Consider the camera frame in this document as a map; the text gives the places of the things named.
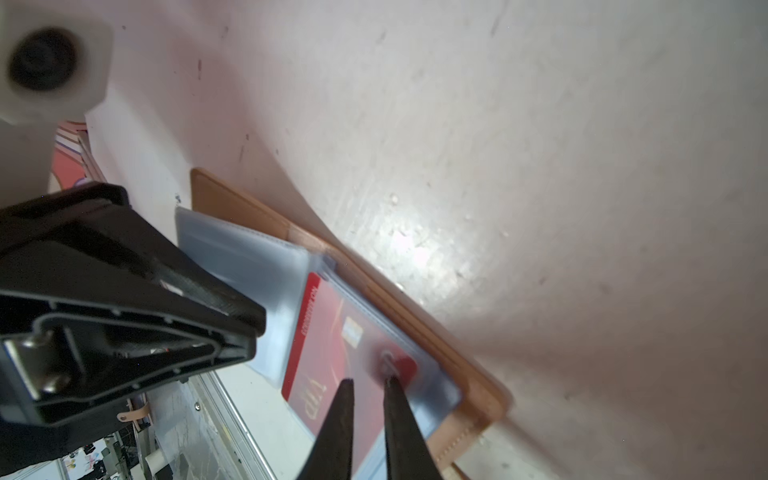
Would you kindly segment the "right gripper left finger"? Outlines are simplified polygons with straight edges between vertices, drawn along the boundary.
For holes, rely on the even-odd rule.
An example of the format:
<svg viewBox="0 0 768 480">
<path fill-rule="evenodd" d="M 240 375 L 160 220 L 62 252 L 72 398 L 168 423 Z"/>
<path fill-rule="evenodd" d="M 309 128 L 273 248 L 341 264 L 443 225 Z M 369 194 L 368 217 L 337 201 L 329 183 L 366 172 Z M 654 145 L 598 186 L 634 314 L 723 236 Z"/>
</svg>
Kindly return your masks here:
<svg viewBox="0 0 768 480">
<path fill-rule="evenodd" d="M 354 404 L 354 380 L 344 379 L 297 480 L 352 477 Z"/>
</svg>

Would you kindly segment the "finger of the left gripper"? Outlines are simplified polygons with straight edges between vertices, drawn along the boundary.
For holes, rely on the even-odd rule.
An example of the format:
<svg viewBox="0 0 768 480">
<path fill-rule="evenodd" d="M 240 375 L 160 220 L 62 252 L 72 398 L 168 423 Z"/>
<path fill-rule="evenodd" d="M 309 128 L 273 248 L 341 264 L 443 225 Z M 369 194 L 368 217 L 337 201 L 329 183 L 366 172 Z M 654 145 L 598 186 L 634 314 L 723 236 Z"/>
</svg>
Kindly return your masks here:
<svg viewBox="0 0 768 480">
<path fill-rule="evenodd" d="M 256 354 L 265 309 L 104 183 L 1 211 L 1 416 L 59 426 Z"/>
</svg>

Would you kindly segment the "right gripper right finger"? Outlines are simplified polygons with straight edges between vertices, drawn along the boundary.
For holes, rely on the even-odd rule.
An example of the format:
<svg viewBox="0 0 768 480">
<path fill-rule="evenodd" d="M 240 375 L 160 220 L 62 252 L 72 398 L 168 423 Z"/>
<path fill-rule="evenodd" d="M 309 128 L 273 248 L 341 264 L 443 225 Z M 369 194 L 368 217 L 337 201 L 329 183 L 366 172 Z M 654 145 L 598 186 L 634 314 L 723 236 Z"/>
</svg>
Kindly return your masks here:
<svg viewBox="0 0 768 480">
<path fill-rule="evenodd" d="M 442 480 L 397 377 L 384 386 L 384 431 L 389 480 Z"/>
</svg>

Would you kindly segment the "red credit card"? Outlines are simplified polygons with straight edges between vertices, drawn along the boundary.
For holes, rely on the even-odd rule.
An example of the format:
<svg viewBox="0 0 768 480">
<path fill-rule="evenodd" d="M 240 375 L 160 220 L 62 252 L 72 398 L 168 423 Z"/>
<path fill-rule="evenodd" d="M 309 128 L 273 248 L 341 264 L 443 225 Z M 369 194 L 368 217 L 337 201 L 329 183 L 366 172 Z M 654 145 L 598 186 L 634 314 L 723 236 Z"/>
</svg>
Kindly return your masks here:
<svg viewBox="0 0 768 480">
<path fill-rule="evenodd" d="M 376 456 L 384 428 L 384 383 L 407 387 L 429 370 L 412 343 L 329 275 L 308 275 L 282 396 L 317 436 L 340 382 L 354 381 L 352 475 Z"/>
</svg>

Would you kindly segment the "tan leather card holder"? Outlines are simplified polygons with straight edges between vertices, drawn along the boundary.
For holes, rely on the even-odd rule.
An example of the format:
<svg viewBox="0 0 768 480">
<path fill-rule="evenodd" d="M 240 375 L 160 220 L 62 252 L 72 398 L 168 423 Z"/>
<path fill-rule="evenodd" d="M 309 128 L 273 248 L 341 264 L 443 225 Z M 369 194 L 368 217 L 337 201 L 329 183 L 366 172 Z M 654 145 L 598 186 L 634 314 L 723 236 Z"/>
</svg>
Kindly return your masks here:
<svg viewBox="0 0 768 480">
<path fill-rule="evenodd" d="M 224 384 L 240 413 L 257 396 L 246 387 L 266 382 L 286 412 L 295 452 L 304 460 L 312 436 L 282 396 L 290 349 L 308 275 L 329 275 L 341 290 L 380 314 L 408 339 L 429 370 L 402 387 L 438 469 L 446 469 L 508 410 L 509 396 L 458 349 L 455 340 L 414 315 L 341 249 L 203 169 L 190 174 L 192 205 L 175 214 L 179 247 L 197 264 L 267 313 L 256 357 L 226 372 Z M 387 475 L 384 428 L 376 456 L 356 479 Z"/>
</svg>

